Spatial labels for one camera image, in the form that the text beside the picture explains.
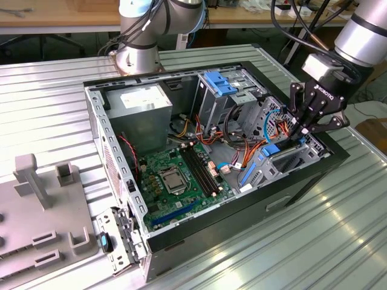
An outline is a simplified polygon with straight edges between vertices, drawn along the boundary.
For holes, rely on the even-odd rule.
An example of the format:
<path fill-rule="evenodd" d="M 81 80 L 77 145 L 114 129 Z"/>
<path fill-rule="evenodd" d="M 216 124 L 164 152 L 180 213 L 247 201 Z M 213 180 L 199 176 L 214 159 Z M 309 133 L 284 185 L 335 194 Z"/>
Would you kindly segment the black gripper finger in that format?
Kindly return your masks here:
<path fill-rule="evenodd" d="M 319 133 L 341 129 L 350 125 L 345 116 L 344 101 L 316 101 L 309 105 L 301 121 L 301 136 L 311 133 Z"/>
<path fill-rule="evenodd" d="M 315 99 L 313 82 L 292 83 L 290 85 L 290 102 L 288 110 L 295 119 L 295 124 L 290 131 L 291 139 L 303 136 L 303 129 L 307 129 L 313 119 L 314 111 L 310 109 Z"/>

